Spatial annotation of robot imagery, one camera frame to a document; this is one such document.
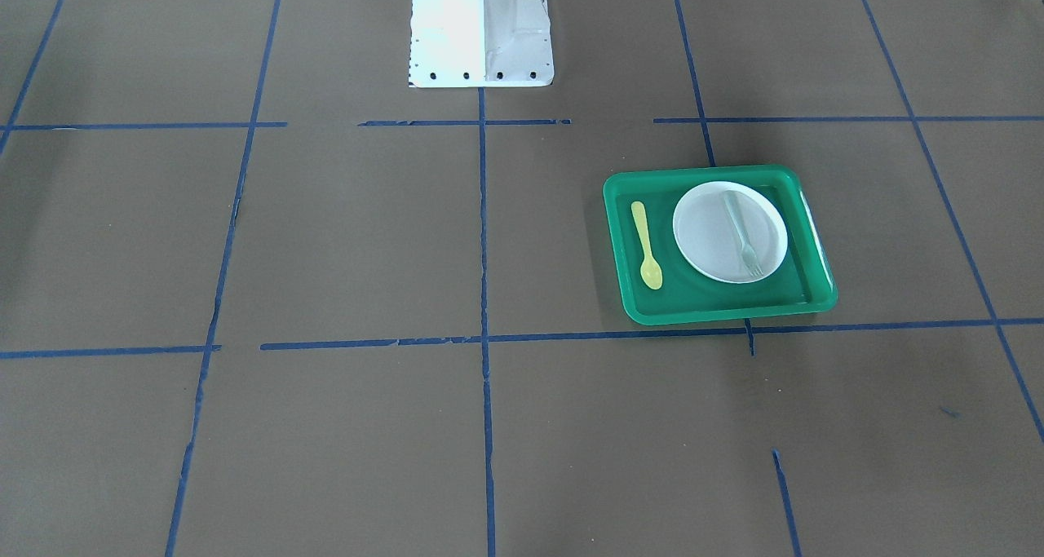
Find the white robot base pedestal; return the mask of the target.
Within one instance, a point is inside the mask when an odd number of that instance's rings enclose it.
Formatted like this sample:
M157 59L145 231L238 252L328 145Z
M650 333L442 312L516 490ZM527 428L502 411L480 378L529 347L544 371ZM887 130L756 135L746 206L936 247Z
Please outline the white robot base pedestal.
M411 0L408 84L549 86L555 60L548 0Z

